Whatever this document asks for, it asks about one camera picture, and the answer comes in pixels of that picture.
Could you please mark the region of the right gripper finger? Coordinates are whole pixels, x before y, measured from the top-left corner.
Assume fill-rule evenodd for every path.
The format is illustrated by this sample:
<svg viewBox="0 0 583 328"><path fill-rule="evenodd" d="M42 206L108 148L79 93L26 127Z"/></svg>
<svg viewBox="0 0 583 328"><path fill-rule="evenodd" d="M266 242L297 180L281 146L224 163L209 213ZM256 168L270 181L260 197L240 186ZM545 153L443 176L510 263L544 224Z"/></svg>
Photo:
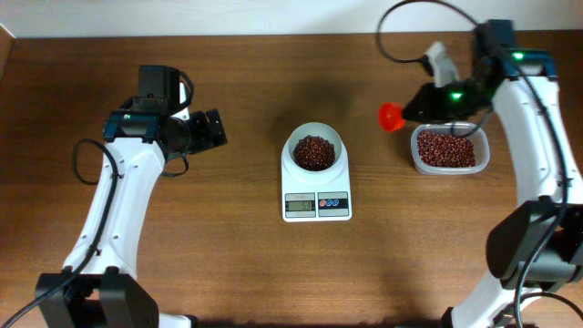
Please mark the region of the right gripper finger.
<svg viewBox="0 0 583 328"><path fill-rule="evenodd" d="M407 103L405 109L425 109L430 106L431 84L423 84L415 93L414 97Z"/></svg>
<svg viewBox="0 0 583 328"><path fill-rule="evenodd" d="M406 121L416 123L429 123L431 121L431 114L426 113L422 108L406 107L402 111L402 117Z"/></svg>

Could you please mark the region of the orange plastic measuring scoop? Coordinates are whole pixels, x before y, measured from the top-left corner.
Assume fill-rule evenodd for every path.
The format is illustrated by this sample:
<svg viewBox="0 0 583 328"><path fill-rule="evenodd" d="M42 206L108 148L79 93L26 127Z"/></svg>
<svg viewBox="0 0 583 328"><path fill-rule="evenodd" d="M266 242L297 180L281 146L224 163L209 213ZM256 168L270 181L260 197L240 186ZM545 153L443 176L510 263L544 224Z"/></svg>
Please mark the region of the orange plastic measuring scoop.
<svg viewBox="0 0 583 328"><path fill-rule="evenodd" d="M395 132L403 128L406 123L403 118L403 107L395 103L384 103L379 109L378 122L387 132Z"/></svg>

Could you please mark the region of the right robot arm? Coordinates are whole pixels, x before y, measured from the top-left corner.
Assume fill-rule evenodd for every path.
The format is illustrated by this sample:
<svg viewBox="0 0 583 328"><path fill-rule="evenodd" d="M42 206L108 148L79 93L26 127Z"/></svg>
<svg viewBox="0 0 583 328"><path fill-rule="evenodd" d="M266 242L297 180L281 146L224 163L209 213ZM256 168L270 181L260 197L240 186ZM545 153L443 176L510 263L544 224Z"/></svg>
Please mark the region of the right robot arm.
<svg viewBox="0 0 583 328"><path fill-rule="evenodd" d="M489 233L486 275L444 313L444 327L521 324L521 310L582 278L582 176L558 104L555 61L517 45L512 24L473 31L473 72L461 79L441 43L421 62L432 81L405 107L406 120L433 128L491 108L500 119L517 180L517 208Z"/></svg>

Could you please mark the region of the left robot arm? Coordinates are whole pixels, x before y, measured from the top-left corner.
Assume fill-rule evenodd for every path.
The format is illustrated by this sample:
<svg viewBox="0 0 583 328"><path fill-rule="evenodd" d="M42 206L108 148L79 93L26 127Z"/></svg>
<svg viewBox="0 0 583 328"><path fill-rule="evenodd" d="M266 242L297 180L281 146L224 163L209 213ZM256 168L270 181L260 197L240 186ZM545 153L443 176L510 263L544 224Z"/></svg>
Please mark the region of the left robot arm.
<svg viewBox="0 0 583 328"><path fill-rule="evenodd" d="M32 307L50 327L194 327L193 315L162 313L138 284L140 234L151 193L173 159L227 144L218 110L191 112L194 86L174 67L142 66L138 93L111 112L96 193L59 273L43 273Z"/></svg>

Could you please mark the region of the white round bowl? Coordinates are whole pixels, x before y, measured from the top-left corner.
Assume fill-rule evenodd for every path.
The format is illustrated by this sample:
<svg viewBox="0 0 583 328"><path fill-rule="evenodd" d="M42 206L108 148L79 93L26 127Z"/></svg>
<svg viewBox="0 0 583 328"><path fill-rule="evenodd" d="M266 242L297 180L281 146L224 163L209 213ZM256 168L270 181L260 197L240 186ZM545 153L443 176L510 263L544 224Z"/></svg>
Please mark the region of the white round bowl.
<svg viewBox="0 0 583 328"><path fill-rule="evenodd" d="M335 161L330 168L325 169L325 170L321 170L321 171L309 171L309 170L300 168L294 162L294 158L293 158L292 153L293 153L293 150L294 150L296 144L298 143L298 141L301 138L305 138L308 135L319 136L319 137L325 138L334 145ZM284 146L283 151L282 151L282 160L291 169L297 169L299 172L302 172L302 173L316 174L316 173L324 173L327 171L331 171L332 169L337 169L340 166L341 157L344 154L345 154L345 151L343 150L342 139L341 139L340 135L338 134L338 132L334 128L332 128L329 125L326 125L324 123L320 123L320 122L309 122L309 123L305 123L303 125L300 125L290 134L288 140L286 141L286 145Z"/></svg>

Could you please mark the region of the red beans in bowl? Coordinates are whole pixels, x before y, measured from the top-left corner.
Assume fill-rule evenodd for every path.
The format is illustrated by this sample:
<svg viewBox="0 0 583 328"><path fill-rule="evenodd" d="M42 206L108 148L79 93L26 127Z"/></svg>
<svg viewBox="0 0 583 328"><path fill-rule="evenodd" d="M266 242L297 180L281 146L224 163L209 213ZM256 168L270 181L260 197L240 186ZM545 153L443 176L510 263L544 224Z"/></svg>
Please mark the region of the red beans in bowl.
<svg viewBox="0 0 583 328"><path fill-rule="evenodd" d="M334 145L325 138L308 135L301 138L293 150L294 162L302 169L321 171L335 161Z"/></svg>

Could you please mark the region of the white digital kitchen scale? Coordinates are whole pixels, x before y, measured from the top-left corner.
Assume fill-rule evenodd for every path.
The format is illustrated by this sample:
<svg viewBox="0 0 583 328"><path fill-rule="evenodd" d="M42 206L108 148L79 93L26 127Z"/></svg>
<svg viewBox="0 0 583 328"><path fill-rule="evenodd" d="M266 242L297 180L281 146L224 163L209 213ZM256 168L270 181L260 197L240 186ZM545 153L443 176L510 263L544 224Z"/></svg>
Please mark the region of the white digital kitchen scale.
<svg viewBox="0 0 583 328"><path fill-rule="evenodd" d="M344 144L328 169L309 171L292 158L287 141L281 153L281 212L286 222L344 221L353 215L350 171Z"/></svg>

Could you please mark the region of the red adzuki beans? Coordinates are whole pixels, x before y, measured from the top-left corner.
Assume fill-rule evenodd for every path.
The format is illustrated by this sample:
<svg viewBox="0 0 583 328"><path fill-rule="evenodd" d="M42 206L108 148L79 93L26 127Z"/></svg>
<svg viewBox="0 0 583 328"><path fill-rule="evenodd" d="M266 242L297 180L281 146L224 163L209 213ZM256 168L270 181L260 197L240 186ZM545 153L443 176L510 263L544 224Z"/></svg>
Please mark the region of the red adzuki beans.
<svg viewBox="0 0 583 328"><path fill-rule="evenodd" d="M438 168L469 168L476 164L474 144L450 135L422 131L416 137L421 161Z"/></svg>

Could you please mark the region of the clear plastic food container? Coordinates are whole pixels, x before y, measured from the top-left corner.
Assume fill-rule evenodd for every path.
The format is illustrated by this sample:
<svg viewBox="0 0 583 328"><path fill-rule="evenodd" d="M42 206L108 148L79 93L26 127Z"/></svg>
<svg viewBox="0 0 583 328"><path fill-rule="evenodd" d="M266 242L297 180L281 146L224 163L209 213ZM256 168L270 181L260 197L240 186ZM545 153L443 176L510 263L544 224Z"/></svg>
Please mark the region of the clear plastic food container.
<svg viewBox="0 0 583 328"><path fill-rule="evenodd" d="M469 122L420 125L410 144L414 166L425 175L475 174L490 160L486 133Z"/></svg>

